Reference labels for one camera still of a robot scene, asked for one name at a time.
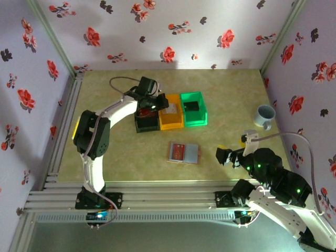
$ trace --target light blue mug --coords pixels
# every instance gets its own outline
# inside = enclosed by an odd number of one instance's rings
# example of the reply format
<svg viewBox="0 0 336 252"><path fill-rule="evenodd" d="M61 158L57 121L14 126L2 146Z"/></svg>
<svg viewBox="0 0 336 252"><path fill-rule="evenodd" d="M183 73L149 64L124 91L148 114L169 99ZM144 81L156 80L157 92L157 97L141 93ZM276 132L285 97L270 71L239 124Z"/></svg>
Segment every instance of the light blue mug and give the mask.
<svg viewBox="0 0 336 252"><path fill-rule="evenodd" d="M253 122L258 127L263 127L265 130L270 130L272 127L271 122L275 115L275 110L270 105L261 105L254 115Z"/></svg>

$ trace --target gray cable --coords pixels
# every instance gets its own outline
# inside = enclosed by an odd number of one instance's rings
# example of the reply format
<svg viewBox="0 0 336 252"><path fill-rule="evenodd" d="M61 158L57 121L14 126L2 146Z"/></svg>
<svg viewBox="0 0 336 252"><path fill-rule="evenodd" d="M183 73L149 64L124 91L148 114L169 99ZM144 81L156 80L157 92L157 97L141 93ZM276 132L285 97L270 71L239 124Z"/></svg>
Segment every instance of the gray cable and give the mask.
<svg viewBox="0 0 336 252"><path fill-rule="evenodd" d="M315 185L313 150L311 149L311 145L310 145L309 140L306 137L304 137L303 135L300 135L298 133L283 132L283 133L276 133L276 134L273 134L273 135L268 135L264 138L252 139L251 142L259 142L259 141L263 141L263 140L270 139L270 138L280 136L280 135L295 135L295 136L298 136L298 137L304 139L305 142L308 144L308 148L309 148L309 152L310 152L310 162L311 162L311 184L312 184L312 187L313 187L314 200L315 200L315 204L316 204L316 207L318 209L319 214L322 214L321 207L320 207L318 197L317 197L316 185Z"/></svg>
<svg viewBox="0 0 336 252"><path fill-rule="evenodd" d="M112 85L112 83L111 83L112 80L114 80L114 79L121 79L121 78L122 78L122 79L130 79L130 80L134 80L134 81L139 81L139 80L137 80L137 79L133 79L133 78L131 78L131 77L126 77L126 76L117 76L117 77L113 77L113 78L110 79L109 84L110 84L111 88L113 88L115 91L121 93L121 94L122 94L122 98L121 98L121 100L118 101L117 103L114 103L114 104L108 106L106 109L104 109L104 110L98 115L98 117L97 117L97 119L96 119L96 122L95 122L95 124L94 124L93 134L92 134L92 137L91 137L91 139L90 139L89 145L88 145L88 147L87 147L86 152L83 154L83 159L84 159L84 176L85 176L85 180L87 181L88 186L90 187L90 189L91 189L95 194L97 194L99 197L103 198L105 201L109 202L109 203L114 207L115 212L116 212L116 214L115 214L115 216L114 216L113 218L111 218L108 222L105 222L105 223L103 223L103 224L101 224L101 225L98 225L98 226L97 226L98 228L99 228L99 227L106 226L106 225L110 224L111 222L113 222L113 221L116 219L116 217L118 216L118 208L117 208L117 206L115 205L115 203L114 203L112 200L110 200L109 198L107 198L107 197L103 196L102 194L100 194L99 192L97 192L97 191L93 188L93 186L91 185L90 180L89 180L89 175L88 175L88 164L87 164L88 153L90 152L90 150L91 150L91 148L92 148L92 145L93 145L93 142L94 142L94 140L95 140L95 137L96 137L96 134L97 134L97 128L98 128L98 124L99 124L99 120L100 120L100 118L102 118L102 116L103 116L104 114L106 114L108 111L110 111L111 109L113 109L113 108L115 108L115 107L117 107L117 106L119 106L120 104L123 103L123 100L124 100L124 98L125 98L124 93L123 93L122 91L120 91L119 89L115 88L115 87Z"/></svg>

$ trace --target beige table surface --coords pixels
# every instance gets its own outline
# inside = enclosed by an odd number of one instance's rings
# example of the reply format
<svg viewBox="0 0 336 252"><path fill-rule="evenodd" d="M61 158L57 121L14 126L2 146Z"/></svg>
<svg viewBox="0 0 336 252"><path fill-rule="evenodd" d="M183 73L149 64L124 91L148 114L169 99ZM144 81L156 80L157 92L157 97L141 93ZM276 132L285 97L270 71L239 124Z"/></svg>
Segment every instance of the beige table surface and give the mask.
<svg viewBox="0 0 336 252"><path fill-rule="evenodd" d="M82 182L83 168L71 135L84 110L96 111L116 102L120 94L109 86L115 76L142 76L163 85L163 92L201 91L208 111L208 125L203 127L136 133L134 116L118 122L110 134L110 146L103 159L105 181L226 181L249 178L244 169L222 166L216 159L218 145L240 149L238 140L244 130L258 130L263 137L277 133L253 124L253 115L261 104L269 104L258 70L126 70L86 72L72 119L59 171L59 182ZM116 80L115 87L127 91L137 85L131 80ZM201 147L199 165L167 162L170 141L196 143ZM271 148L289 169L279 137L260 143Z"/></svg>

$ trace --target yellow box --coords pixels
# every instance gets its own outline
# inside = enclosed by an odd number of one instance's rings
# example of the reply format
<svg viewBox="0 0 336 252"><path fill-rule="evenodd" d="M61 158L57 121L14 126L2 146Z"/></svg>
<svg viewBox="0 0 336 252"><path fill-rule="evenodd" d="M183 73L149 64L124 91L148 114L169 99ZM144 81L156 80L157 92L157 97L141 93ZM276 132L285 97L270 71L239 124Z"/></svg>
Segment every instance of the yellow box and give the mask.
<svg viewBox="0 0 336 252"><path fill-rule="evenodd" d="M183 110L178 93L166 94L169 107L159 111L161 130L179 129L184 127Z"/></svg>

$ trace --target floral wallpaper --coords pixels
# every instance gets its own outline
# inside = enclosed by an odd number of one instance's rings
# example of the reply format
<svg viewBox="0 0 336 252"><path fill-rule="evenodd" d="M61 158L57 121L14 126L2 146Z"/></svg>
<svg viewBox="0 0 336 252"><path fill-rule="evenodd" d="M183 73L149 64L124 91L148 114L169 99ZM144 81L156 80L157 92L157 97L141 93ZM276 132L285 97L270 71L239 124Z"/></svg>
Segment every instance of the floral wallpaper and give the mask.
<svg viewBox="0 0 336 252"><path fill-rule="evenodd" d="M268 65L265 86L282 132L307 137L314 154L318 199L336 224L336 1L307 1ZM292 169L311 182L307 144L286 136Z"/></svg>
<svg viewBox="0 0 336 252"><path fill-rule="evenodd" d="M293 4L31 1L41 6L75 70L261 68Z"/></svg>
<svg viewBox="0 0 336 252"><path fill-rule="evenodd" d="M2 1L0 16L0 251L8 251L28 193L43 181L71 79L25 1Z"/></svg>

